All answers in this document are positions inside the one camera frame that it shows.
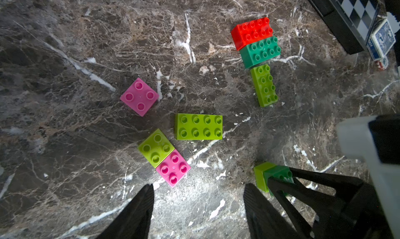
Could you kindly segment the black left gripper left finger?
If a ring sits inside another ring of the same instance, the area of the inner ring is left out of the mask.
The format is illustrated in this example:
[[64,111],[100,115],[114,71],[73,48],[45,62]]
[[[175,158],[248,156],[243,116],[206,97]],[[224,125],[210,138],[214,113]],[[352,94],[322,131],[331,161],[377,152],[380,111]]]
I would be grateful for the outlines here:
[[145,185],[98,239],[147,239],[154,208],[153,185]]

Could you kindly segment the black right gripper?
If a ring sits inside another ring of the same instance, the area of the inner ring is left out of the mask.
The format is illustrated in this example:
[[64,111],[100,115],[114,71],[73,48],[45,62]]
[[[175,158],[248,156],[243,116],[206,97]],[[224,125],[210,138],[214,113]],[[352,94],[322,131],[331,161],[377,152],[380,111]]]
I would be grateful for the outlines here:
[[[301,239],[392,239],[375,188],[365,181],[337,174],[290,169],[294,183],[268,179],[268,187],[284,208]],[[308,180],[335,189],[325,194],[307,188]],[[309,225],[299,211],[286,199],[291,195],[309,206],[317,215]]]

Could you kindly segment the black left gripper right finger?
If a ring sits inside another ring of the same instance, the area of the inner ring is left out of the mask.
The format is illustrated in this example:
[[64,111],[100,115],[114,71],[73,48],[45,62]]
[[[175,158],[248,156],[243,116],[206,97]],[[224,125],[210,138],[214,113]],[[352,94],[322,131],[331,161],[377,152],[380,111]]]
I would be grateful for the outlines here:
[[243,200],[252,239],[300,237],[255,185],[251,183],[245,185]]

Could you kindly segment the lime green lego stack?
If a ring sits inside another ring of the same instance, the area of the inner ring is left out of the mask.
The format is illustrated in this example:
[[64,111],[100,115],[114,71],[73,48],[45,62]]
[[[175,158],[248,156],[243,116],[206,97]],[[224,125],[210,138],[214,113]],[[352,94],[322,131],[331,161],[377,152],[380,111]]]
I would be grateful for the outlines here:
[[269,190],[267,183],[268,179],[275,178],[284,182],[294,183],[293,174],[287,166],[280,166],[270,162],[265,162],[255,166],[253,170],[255,173],[256,186],[260,190],[270,193],[271,196],[274,196],[274,194]]

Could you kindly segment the lime 2x4 lego brick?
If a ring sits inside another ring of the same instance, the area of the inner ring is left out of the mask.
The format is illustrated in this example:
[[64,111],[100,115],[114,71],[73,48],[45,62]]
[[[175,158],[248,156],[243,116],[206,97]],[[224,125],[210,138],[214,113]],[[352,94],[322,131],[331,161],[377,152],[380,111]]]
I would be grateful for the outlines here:
[[222,140],[222,115],[182,114],[175,119],[177,140]]
[[278,101],[276,86],[269,65],[261,65],[250,70],[260,107],[266,107]]

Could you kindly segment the dark green 2x4 lego brick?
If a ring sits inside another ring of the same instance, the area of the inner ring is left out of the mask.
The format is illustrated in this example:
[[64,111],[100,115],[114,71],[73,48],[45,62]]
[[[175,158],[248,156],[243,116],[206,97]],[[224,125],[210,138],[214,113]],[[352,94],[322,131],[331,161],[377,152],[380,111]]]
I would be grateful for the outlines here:
[[240,50],[245,69],[256,66],[280,54],[281,47],[278,45],[276,36],[251,43]]

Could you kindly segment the red lego brick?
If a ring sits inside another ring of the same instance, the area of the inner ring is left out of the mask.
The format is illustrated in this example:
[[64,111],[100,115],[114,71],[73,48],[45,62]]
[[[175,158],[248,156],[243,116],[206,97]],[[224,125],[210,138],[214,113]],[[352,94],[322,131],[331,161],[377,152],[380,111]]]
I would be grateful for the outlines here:
[[273,29],[269,18],[264,17],[236,25],[231,36],[236,50],[239,51],[251,43],[272,37]]

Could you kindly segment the pink 2x2 lego brick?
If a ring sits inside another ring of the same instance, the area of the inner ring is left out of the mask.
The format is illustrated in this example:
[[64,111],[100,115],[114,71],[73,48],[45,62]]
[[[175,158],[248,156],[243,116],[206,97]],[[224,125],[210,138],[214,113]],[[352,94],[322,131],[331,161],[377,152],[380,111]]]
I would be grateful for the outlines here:
[[120,97],[120,100],[143,117],[158,100],[159,94],[138,78]]
[[156,168],[156,171],[172,188],[174,188],[190,170],[191,166],[176,149]]

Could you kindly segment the lime 2x2 lego brick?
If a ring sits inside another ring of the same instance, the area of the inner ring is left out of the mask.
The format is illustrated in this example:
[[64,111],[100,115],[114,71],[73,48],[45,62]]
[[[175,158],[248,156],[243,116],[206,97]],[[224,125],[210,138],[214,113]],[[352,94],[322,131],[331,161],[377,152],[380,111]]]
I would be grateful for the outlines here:
[[138,146],[138,149],[150,164],[157,168],[175,150],[175,147],[162,131],[157,129]]

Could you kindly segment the blue playing card box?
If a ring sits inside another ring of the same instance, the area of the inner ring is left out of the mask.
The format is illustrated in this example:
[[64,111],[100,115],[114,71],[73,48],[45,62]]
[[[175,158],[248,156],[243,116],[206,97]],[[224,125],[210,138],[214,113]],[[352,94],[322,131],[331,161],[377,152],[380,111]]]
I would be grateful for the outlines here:
[[388,18],[386,17],[380,20],[374,25],[374,30],[371,32],[367,41],[367,49],[372,60],[378,61],[385,57],[395,42],[396,39]]

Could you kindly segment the black and white chessboard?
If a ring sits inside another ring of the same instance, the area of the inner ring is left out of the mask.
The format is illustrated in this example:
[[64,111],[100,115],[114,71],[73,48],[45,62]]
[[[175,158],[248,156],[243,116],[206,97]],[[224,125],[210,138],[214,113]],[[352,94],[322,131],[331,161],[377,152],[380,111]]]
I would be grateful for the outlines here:
[[378,0],[308,1],[348,54],[367,48],[379,12]]

